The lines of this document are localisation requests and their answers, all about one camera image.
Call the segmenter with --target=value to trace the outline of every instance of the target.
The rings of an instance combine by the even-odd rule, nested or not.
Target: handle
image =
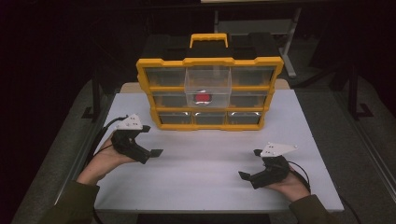
[[[194,41],[203,40],[223,40],[225,47],[228,48],[227,34],[195,34],[191,35],[190,49],[192,49],[192,43]]]

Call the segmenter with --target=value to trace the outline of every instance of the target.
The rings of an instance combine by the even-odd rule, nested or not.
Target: forearm
[[[41,218],[39,224],[90,224],[98,191],[99,187],[97,186],[83,185],[75,181],[70,182],[59,202]]]
[[[291,212],[300,224],[339,224],[320,202],[316,195],[310,195],[290,204]]]

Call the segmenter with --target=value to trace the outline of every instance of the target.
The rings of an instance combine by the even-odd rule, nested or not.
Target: hand
[[[111,136],[100,147],[101,149],[93,156],[90,163],[84,168],[77,178],[77,182],[85,185],[95,186],[108,173],[121,164],[133,162],[134,160],[118,153],[112,146]]]
[[[311,195],[301,180],[293,173],[289,173],[284,180],[265,187],[282,193],[291,202],[295,202]]]

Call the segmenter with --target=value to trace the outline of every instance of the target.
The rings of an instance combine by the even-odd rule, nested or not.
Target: wire
[[[347,202],[347,200],[341,196],[340,194],[338,194],[338,197],[340,197],[341,201],[349,208],[349,210],[352,212],[353,216],[356,218],[356,221],[361,224],[361,219],[359,218],[358,214],[356,213],[355,209],[353,209],[352,205],[350,205],[349,202]]]
[[[291,164],[294,164],[294,165],[298,166],[298,167],[304,172],[304,174],[305,174],[305,176],[306,176],[306,182],[308,182],[308,185],[311,185],[311,184],[309,183],[309,176],[308,176],[308,174],[306,173],[306,171],[303,169],[303,167],[301,167],[301,165],[295,163],[294,161],[288,161],[288,163],[291,163]]]
[[[108,147],[112,147],[112,146],[113,146],[113,145],[110,145],[110,146],[107,146],[107,147],[103,147],[103,148],[99,149],[98,152],[97,152],[96,154],[94,154],[94,151],[96,150],[97,146],[99,145],[99,142],[102,140],[103,136],[104,136],[105,133],[107,132],[108,128],[109,128],[114,122],[116,122],[116,121],[118,121],[118,120],[124,120],[124,119],[126,119],[126,118],[128,118],[128,116],[126,116],[125,118],[119,117],[119,118],[116,118],[116,119],[111,120],[105,127],[103,127],[103,128],[99,131],[99,133],[96,134],[96,136],[95,136],[95,138],[94,138],[94,140],[93,140],[93,142],[92,142],[91,149],[90,149],[90,151],[89,151],[89,153],[88,153],[87,159],[85,160],[85,165],[87,165],[88,163],[90,163],[90,161],[92,160],[92,158],[93,158],[95,155],[97,155],[97,153],[99,153],[100,151],[102,151],[102,150],[104,150],[104,149],[106,149],[106,148],[108,148]],[[96,223],[98,223],[98,224],[104,224],[104,223],[102,222],[102,220],[99,218],[98,214],[96,213],[96,209],[95,209],[95,208],[92,209],[92,212],[93,212],[93,218],[95,219]]]
[[[308,185],[310,185],[310,184],[309,184],[309,177],[308,177],[308,174],[307,174],[306,171],[303,169],[303,167],[301,167],[299,164],[297,164],[297,163],[295,163],[295,162],[293,162],[293,161],[288,161],[288,163],[292,163],[292,164],[298,166],[298,167],[304,172],[304,174],[305,174],[305,176],[306,176],[306,182],[308,182]],[[340,197],[341,201],[349,208],[349,210],[352,212],[353,216],[356,218],[356,221],[357,221],[359,224],[361,224],[361,219],[359,218],[359,216],[358,216],[358,214],[356,213],[356,211],[353,209],[352,205],[351,205],[349,202],[347,202],[347,200],[346,200],[343,196],[341,196],[340,194],[338,194],[338,197]]]
[[[114,122],[118,121],[118,120],[124,120],[128,118],[128,116],[126,116],[125,118],[123,117],[119,117],[116,119],[111,120],[105,127],[103,127],[99,133],[95,136],[92,145],[91,145],[91,149],[90,152],[88,153],[87,159],[85,160],[85,164],[87,165],[93,158],[94,152],[97,148],[97,146],[99,145],[100,141],[102,140],[103,136],[105,135],[105,133],[108,130],[108,127],[110,127],[110,125],[112,125]]]

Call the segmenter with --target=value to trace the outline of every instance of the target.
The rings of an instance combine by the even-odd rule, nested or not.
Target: white table
[[[136,142],[148,150],[163,148],[159,158],[146,164],[123,164],[99,182],[95,208],[134,213],[271,213],[288,210],[289,203],[269,189],[254,189],[238,171],[256,174],[264,170],[253,149],[267,142],[297,145],[285,158],[308,172],[312,192],[326,209],[342,211],[343,205],[318,152],[294,91],[276,90],[260,131],[191,132],[161,131],[149,115],[144,93],[119,93],[106,124],[136,113],[151,126]],[[116,123],[105,135],[106,139]]]

